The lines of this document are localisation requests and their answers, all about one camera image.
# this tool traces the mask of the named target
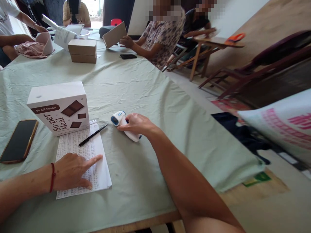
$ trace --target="smartphone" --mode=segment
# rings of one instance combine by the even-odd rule
[[[135,56],[134,54],[121,54],[120,57],[121,57],[123,60],[137,58],[137,56]]]
[[[8,164],[24,161],[27,158],[37,127],[37,120],[20,121],[2,152],[0,163]]]

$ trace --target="black pen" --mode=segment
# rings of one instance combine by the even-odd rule
[[[102,131],[108,124],[106,124],[105,126],[103,126],[102,128],[100,128],[99,130],[97,130],[95,133],[93,133],[91,136],[89,136],[87,139],[85,139],[83,142],[81,142],[79,144],[79,146],[83,146],[84,144],[86,144],[92,137],[94,137],[96,134],[98,134],[100,131]]]

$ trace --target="white shirt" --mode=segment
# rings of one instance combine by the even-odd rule
[[[0,0],[0,35],[14,35],[9,15],[16,17],[20,10],[10,0]]]

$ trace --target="plastic bag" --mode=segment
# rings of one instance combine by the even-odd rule
[[[285,151],[311,166],[311,89],[238,114]]]

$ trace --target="pink cloth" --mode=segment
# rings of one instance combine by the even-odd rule
[[[45,44],[39,42],[25,42],[16,47],[17,53],[22,54],[28,58],[46,58],[46,55],[43,53]]]

